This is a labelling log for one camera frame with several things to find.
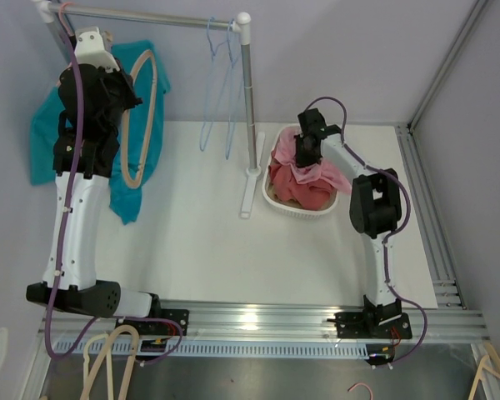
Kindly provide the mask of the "coral red t shirt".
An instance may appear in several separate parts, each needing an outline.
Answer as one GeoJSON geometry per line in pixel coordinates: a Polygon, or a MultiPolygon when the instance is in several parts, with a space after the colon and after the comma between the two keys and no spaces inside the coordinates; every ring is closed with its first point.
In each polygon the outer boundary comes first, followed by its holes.
{"type": "Polygon", "coordinates": [[[298,183],[289,166],[275,163],[268,168],[268,172],[270,185],[275,189],[278,196],[285,192],[294,194],[295,192],[301,192],[303,189],[312,192],[337,193],[337,190],[331,184],[322,179],[310,183],[298,183]]]}

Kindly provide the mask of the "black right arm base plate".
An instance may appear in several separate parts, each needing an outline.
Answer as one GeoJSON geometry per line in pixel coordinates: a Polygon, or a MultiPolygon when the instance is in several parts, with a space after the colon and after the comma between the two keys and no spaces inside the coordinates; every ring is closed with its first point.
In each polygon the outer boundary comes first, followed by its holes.
{"type": "Polygon", "coordinates": [[[327,321],[335,326],[338,338],[391,339],[393,333],[398,333],[401,339],[413,338],[410,319],[406,313],[391,321],[376,323],[365,312],[337,312],[327,321]]]}

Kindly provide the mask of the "beige t shirt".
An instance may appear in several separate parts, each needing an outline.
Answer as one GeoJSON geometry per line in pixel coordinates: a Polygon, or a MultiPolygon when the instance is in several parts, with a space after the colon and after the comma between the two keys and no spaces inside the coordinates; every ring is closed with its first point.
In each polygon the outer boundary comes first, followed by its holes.
{"type": "Polygon", "coordinates": [[[266,193],[277,203],[310,211],[320,211],[328,207],[330,203],[333,203],[336,195],[335,192],[312,192],[303,189],[301,192],[295,192],[294,194],[284,192],[278,196],[273,187],[269,187],[266,193]]]}

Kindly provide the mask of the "light pink t shirt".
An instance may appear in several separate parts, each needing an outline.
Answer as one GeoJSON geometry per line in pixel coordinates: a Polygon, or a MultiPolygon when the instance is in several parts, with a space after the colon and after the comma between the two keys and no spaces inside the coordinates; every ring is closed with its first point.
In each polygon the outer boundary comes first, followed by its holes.
{"type": "Polygon", "coordinates": [[[296,136],[300,133],[298,126],[287,126],[277,135],[277,141],[271,152],[272,158],[293,175],[297,184],[309,184],[324,181],[341,193],[349,195],[352,191],[351,183],[345,175],[326,158],[309,167],[298,167],[295,163],[296,136]]]}

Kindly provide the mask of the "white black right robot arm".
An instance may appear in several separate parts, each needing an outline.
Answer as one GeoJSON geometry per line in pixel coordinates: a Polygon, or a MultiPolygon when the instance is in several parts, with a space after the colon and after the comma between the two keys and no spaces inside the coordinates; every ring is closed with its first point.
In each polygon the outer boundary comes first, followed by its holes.
{"type": "Polygon", "coordinates": [[[400,327],[402,303],[393,292],[389,267],[389,235],[398,229],[402,218],[398,175],[393,169],[383,171],[370,167],[345,142],[344,128],[328,125],[316,108],[297,116],[301,133],[295,137],[295,161],[309,167],[323,161],[322,142],[337,134],[340,144],[332,160],[341,167],[352,191],[349,218],[363,240],[367,266],[367,288],[363,307],[358,312],[338,312],[328,321],[334,323],[341,339],[392,339],[400,327]]]}

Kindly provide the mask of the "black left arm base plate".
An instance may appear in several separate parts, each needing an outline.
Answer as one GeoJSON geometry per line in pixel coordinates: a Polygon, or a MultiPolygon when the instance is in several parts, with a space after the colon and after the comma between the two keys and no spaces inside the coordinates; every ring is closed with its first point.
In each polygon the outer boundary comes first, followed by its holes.
{"type": "Polygon", "coordinates": [[[187,309],[160,308],[153,310],[146,317],[120,317],[115,327],[130,325],[141,336],[178,336],[177,325],[182,329],[182,335],[187,335],[189,311],[187,309]]]}

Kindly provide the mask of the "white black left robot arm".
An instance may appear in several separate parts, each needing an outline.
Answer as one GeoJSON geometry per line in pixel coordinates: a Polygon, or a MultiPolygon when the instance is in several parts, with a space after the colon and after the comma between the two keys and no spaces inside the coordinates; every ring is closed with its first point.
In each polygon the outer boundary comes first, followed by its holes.
{"type": "Polygon", "coordinates": [[[102,196],[109,187],[119,149],[123,114],[141,99],[121,67],[106,70],[81,64],[62,72],[57,90],[59,113],[52,168],[56,173],[57,212],[49,261],[42,280],[27,286],[26,299],[65,313],[96,318],[132,317],[142,333],[153,334],[163,314],[154,295],[98,279],[96,241],[102,196]]]}

